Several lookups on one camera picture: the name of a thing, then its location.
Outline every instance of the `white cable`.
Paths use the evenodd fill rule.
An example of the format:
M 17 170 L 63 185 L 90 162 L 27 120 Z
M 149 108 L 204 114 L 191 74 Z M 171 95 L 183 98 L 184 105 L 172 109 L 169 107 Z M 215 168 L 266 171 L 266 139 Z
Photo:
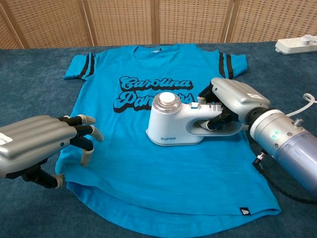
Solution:
M 292 113 L 287 114 L 288 117 L 296 115 L 296 114 L 306 110 L 307 108 L 309 108 L 312 104 L 317 103 L 317 101 L 315 101 L 315 97 L 312 94 L 310 94 L 310 93 L 305 93 L 303 95 L 303 98 L 308 102 L 308 104 L 306 106 L 298 109 L 297 111 L 294 111 Z

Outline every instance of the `robot finger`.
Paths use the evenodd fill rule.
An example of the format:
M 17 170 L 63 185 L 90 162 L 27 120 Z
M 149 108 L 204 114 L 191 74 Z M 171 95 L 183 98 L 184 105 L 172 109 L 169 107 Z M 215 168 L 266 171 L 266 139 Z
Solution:
M 210 83 L 201 93 L 197 99 L 200 104 L 219 103 L 219 98 L 212 91 L 213 85 Z
M 77 135 L 76 137 L 70 139 L 70 144 L 83 149 L 80 164 L 86 167 L 94 152 L 94 145 L 92 141 L 81 135 Z
M 70 118 L 69 116 L 63 116 L 58 118 L 60 121 L 66 122 L 70 126 L 74 125 L 92 125 L 96 122 L 96 120 L 93 117 L 86 116 L 83 114 L 79 114 L 75 117 Z
M 93 125 L 76 125 L 74 128 L 77 130 L 77 135 L 90 135 L 100 142 L 104 140 L 102 133 Z

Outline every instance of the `supor logo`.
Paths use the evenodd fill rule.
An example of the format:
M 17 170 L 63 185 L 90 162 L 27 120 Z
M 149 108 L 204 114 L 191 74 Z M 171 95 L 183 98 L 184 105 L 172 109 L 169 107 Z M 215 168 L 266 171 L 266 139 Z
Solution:
M 122 93 L 113 102 L 113 111 L 121 113 L 127 108 L 133 108 L 135 111 L 151 110 L 152 102 L 155 95 L 139 96 L 137 91 L 152 90 L 191 90 L 194 88 L 192 81 L 189 80 L 173 80 L 171 78 L 163 79 L 146 79 L 139 80 L 136 77 L 122 76 L 119 78 Z M 183 103 L 194 102 L 193 94 L 183 95 L 177 94 Z
M 161 137 L 160 140 L 176 140 L 176 137 Z

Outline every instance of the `shirt sleeve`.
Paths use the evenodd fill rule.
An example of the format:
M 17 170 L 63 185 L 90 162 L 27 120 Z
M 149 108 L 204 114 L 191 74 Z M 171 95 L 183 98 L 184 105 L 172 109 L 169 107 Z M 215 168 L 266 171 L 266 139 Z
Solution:
M 219 73 L 223 78 L 235 78 L 248 69 L 246 55 L 233 55 L 219 52 Z
M 246 55 L 226 54 L 219 50 L 208 52 L 201 49 L 201 52 L 218 77 L 232 79 L 248 69 Z
M 88 53 L 87 55 L 76 55 L 73 57 L 63 79 L 81 78 L 87 80 L 95 73 L 96 55 Z

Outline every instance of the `power strip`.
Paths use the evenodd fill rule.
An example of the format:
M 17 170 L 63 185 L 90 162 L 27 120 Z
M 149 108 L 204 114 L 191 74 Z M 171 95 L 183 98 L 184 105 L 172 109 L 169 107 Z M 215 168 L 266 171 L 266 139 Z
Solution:
M 280 39 L 275 44 L 275 51 L 284 55 L 317 52 L 317 36 Z

